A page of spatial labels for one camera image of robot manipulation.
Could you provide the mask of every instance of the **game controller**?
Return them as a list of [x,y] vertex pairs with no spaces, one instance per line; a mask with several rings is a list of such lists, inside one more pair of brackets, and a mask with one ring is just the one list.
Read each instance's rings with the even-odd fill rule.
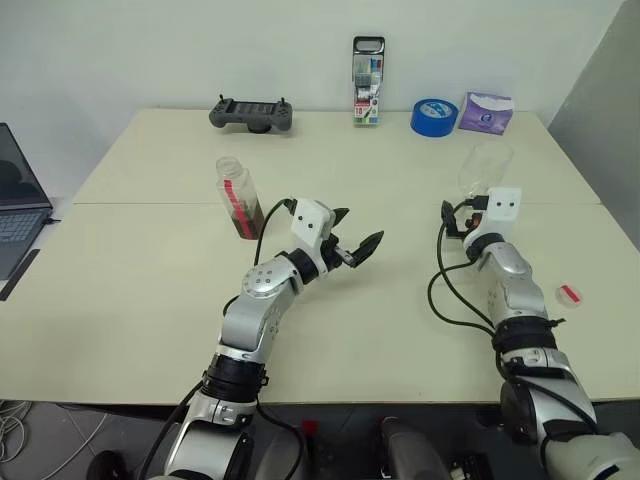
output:
[[274,125],[278,130],[291,128],[293,108],[284,101],[277,103],[236,102],[233,98],[224,98],[209,113],[209,120],[214,127],[222,128],[227,123],[246,123],[251,133],[267,133]]

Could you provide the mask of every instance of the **laptop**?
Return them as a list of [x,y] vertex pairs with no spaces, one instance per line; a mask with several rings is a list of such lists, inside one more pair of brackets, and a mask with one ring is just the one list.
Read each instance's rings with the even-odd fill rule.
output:
[[29,250],[53,207],[6,123],[0,123],[0,280]]

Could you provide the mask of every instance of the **blue painter's tape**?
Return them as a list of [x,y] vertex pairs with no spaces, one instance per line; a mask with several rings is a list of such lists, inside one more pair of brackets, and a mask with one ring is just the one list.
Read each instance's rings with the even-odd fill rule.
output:
[[444,137],[453,130],[457,117],[458,109],[454,104],[427,98],[413,106],[411,128],[425,137]]

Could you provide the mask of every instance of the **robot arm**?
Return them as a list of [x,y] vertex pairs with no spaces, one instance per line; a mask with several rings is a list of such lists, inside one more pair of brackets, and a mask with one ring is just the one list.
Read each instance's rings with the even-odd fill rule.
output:
[[222,331],[202,387],[165,464],[172,478],[242,480],[253,440],[243,428],[251,422],[260,389],[268,383],[265,365],[280,320],[304,285],[342,263],[355,268],[377,248],[383,232],[365,239],[353,253],[338,247],[331,233],[347,209],[331,210],[299,199],[293,212],[294,250],[251,268],[241,293],[224,315]]
[[[626,480],[640,472],[640,452],[623,434],[599,434],[591,402],[558,350],[531,266],[504,237],[515,221],[520,190],[493,188],[460,237],[488,280],[496,366],[505,379],[500,404],[514,442],[534,446],[553,480]],[[443,218],[455,230],[451,218]]]

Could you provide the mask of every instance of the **clear plastic bottle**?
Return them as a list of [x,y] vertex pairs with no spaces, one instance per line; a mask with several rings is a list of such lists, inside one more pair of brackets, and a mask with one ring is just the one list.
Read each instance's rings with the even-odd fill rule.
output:
[[458,186],[465,198],[486,195],[502,182],[513,158],[513,150],[504,142],[488,140],[477,144],[458,173]]
[[256,240],[264,224],[264,215],[249,170],[235,157],[218,159],[216,169],[218,192],[238,234]]

